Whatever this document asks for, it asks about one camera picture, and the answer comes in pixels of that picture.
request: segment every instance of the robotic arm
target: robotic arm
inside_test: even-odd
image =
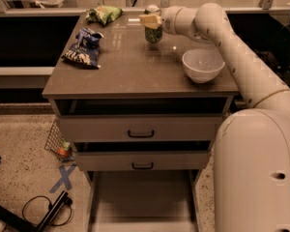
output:
[[[149,18],[141,23],[148,26]],[[217,4],[170,7],[156,22],[149,24],[214,43],[253,108],[233,114],[217,132],[216,231],[290,232],[290,88],[235,34]]]

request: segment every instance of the green can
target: green can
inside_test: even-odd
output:
[[[146,15],[161,15],[161,8],[155,4],[148,6],[145,9],[144,14]],[[162,39],[162,27],[160,26],[158,29],[152,29],[145,27],[145,39],[149,43],[157,43]]]

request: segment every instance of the white bowl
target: white bowl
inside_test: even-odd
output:
[[[185,74],[197,83],[213,80],[224,67],[224,61],[215,48],[189,50],[182,60]]]

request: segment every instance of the cabinet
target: cabinet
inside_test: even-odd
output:
[[[207,44],[170,35],[147,43],[137,18],[134,12],[125,13],[102,27],[81,16],[65,50],[80,28],[99,31],[104,34],[101,68],[86,70],[61,59],[43,90],[96,201],[97,173],[141,176],[144,171],[205,168],[223,116],[239,94],[227,69],[206,84],[185,76],[181,56]]]

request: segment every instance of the blue chip bag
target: blue chip bag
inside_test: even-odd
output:
[[[90,28],[81,28],[76,38],[77,43],[73,43],[63,57],[90,68],[99,68],[98,56],[100,39],[103,38],[103,34]]]

